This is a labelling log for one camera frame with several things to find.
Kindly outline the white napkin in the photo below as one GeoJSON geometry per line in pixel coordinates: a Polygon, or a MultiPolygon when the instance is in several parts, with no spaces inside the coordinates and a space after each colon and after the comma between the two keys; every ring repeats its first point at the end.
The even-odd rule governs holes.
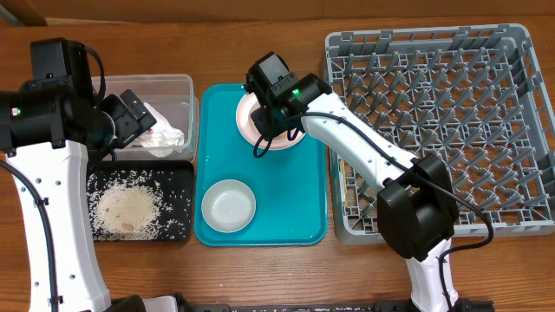
{"type": "Polygon", "coordinates": [[[156,119],[153,127],[155,133],[144,132],[135,139],[131,146],[140,146],[157,158],[164,158],[172,152],[180,153],[184,148],[185,135],[178,128],[171,126],[169,121],[147,102],[145,108],[156,119]]]}

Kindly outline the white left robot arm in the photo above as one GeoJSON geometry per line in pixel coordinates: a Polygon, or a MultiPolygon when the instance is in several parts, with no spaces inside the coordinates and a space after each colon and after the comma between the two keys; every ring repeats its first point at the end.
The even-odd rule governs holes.
{"type": "Polygon", "coordinates": [[[30,45],[33,76],[1,95],[1,166],[23,213],[33,311],[142,311],[138,296],[113,299],[95,255],[88,171],[155,123],[130,90],[94,85],[90,47],[64,38],[30,45]]]}

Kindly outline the grey bowl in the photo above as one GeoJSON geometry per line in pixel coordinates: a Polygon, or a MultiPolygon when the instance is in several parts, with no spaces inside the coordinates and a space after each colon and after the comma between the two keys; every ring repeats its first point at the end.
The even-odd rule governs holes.
{"type": "Polygon", "coordinates": [[[235,179],[221,180],[212,185],[201,202],[204,221],[221,233],[243,230],[254,218],[256,208],[251,188],[235,179]]]}

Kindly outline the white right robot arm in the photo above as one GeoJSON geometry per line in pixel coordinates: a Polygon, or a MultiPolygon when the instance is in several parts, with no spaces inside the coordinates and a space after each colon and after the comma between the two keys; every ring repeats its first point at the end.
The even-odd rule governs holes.
{"type": "Polygon", "coordinates": [[[306,133],[336,152],[375,191],[378,231],[407,262],[412,309],[454,308],[458,294],[447,250],[458,209],[445,164],[392,144],[357,118],[325,81],[315,74],[298,78],[273,52],[245,77],[245,92],[260,105],[251,114],[259,140],[306,133]]]}

